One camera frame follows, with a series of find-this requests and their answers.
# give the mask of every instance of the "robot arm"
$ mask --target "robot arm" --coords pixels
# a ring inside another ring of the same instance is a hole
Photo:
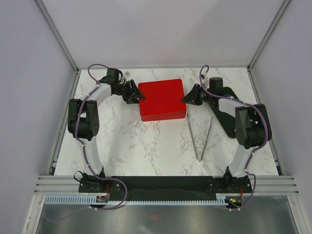
[[[231,88],[223,87],[222,78],[210,78],[209,90],[216,95],[238,99]],[[233,131],[233,135],[239,145],[234,159],[229,167],[227,167],[224,176],[229,183],[231,183],[233,178],[245,177],[246,172],[244,168],[252,150],[260,146],[265,140],[265,129],[258,113],[252,107],[245,106],[230,99],[215,98],[207,94],[198,84],[194,85],[191,92],[182,101],[192,105],[201,105],[203,102],[207,102],[228,136]],[[256,104],[255,106],[265,119],[270,140],[272,138],[272,132],[266,108],[263,104]]]
[[[118,69],[108,68],[107,75],[97,83],[96,89],[86,100],[78,126],[78,138],[85,144],[85,154],[92,169],[97,175],[105,177],[103,166],[98,157],[97,134],[99,131],[98,107],[111,95],[122,96],[127,104],[138,103],[138,99],[145,99],[133,80],[127,81]],[[78,112],[83,99],[71,99],[68,108],[68,131],[75,137]],[[89,165],[84,160],[84,173],[92,175]]]

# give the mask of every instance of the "white marble table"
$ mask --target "white marble table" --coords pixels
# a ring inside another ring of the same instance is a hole
[[[197,68],[124,69],[136,84],[146,81],[177,79],[183,81],[187,94],[199,83]],[[106,70],[92,70],[97,79]],[[246,102],[256,103],[245,68],[211,68],[209,77],[222,77]],[[83,70],[75,98],[85,96],[95,83]],[[187,105],[198,153],[203,149],[209,120],[214,116],[209,106]],[[196,162],[186,119],[142,122],[139,106],[126,105],[122,97],[111,96],[99,107],[100,130],[97,145],[100,160],[107,176],[221,176],[231,163],[238,143],[228,138],[214,119],[203,160]],[[61,146],[55,175],[73,175],[83,170],[80,147],[66,131]],[[257,152],[249,166],[256,175],[277,175],[269,144]]]

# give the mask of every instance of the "glass panel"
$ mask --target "glass panel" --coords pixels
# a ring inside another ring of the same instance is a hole
[[[82,207],[44,205],[43,209],[50,219],[59,219]],[[280,196],[253,197],[235,212],[215,206],[128,205],[111,211],[86,209],[59,223],[48,222],[42,214],[38,234],[298,233],[287,198]]]

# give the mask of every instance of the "gray wall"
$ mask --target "gray wall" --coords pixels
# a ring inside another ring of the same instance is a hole
[[[253,69],[279,159],[312,219],[312,1],[291,2]]]
[[[248,65],[283,0],[43,0],[78,67]]]
[[[0,1],[0,232],[21,233],[74,72],[32,0]]]

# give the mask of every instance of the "red box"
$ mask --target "red box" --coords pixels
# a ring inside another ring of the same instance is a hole
[[[138,89],[146,98],[139,100],[142,121],[185,118],[181,79],[144,82],[138,84]]]

